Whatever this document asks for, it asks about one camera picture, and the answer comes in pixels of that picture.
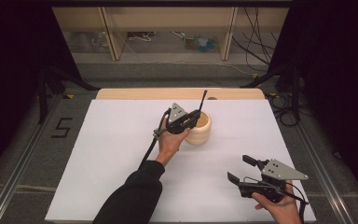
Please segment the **hand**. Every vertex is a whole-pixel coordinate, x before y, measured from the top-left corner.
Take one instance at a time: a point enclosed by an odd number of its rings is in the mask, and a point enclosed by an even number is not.
[[[165,127],[165,123],[166,119],[162,122],[161,127]],[[168,161],[170,161],[173,155],[179,150],[179,146],[189,133],[189,128],[179,134],[169,133],[168,131],[161,133],[158,139],[159,154],[156,161],[159,161],[163,166],[166,166]]]
[[[292,184],[292,181],[286,180],[286,183]],[[294,194],[293,186],[286,185],[286,191]],[[254,198],[258,202],[258,205],[255,206],[255,209],[267,209],[271,213],[276,223],[301,224],[296,199],[293,199],[289,196],[284,196],[284,198],[280,202],[273,203],[266,197],[264,197],[264,195],[255,192],[252,194],[252,198]]]

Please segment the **black sleeve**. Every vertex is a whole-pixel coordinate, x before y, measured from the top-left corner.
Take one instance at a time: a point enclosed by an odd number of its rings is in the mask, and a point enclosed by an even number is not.
[[[148,223],[162,192],[159,178],[164,172],[164,166],[158,161],[146,161],[141,170],[132,173],[125,184],[112,193],[92,223]]]

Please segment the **white paper sheet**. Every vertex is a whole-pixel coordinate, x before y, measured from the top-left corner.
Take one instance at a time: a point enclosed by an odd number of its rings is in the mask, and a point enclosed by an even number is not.
[[[109,195],[138,168],[153,130],[173,102],[188,112],[200,106],[200,101],[190,100],[92,101],[46,220],[92,221]],[[203,110],[213,121],[211,137],[201,146],[181,145],[160,179],[163,192],[151,222],[272,221],[268,211],[256,211],[256,202],[242,198],[227,180],[227,172],[261,179],[242,155],[294,167],[269,103],[205,101]],[[158,144],[149,159],[157,154]],[[299,181],[294,184],[304,192]],[[310,206],[304,217],[315,220]]]

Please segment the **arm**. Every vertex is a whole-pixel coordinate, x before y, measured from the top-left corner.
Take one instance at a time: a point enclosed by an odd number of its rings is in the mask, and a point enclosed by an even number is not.
[[[286,191],[294,194],[293,186],[286,185]],[[277,224],[301,224],[295,199],[285,196],[279,203],[272,203],[258,193],[253,193],[252,198],[258,202],[255,209],[267,209]]]
[[[147,161],[141,170],[132,173],[106,200],[92,223],[148,223],[162,192],[159,178],[189,132],[187,129],[179,134],[162,133],[156,160]]]

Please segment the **table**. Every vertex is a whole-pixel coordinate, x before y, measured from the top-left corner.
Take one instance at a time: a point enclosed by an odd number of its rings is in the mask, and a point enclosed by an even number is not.
[[[203,90],[101,90],[89,107],[46,219],[91,222],[139,165],[166,108],[173,101],[198,108]],[[258,89],[208,90],[206,98],[217,99],[203,106],[212,117],[211,138],[197,147],[181,145],[160,179],[164,190],[151,222],[270,222],[267,211],[256,212],[255,201],[242,198],[227,180],[227,172],[260,178],[257,168],[241,160],[242,154],[294,167],[269,103]],[[154,150],[149,159],[156,156]],[[299,181],[294,184],[303,191]],[[305,219],[315,221],[310,206]]]

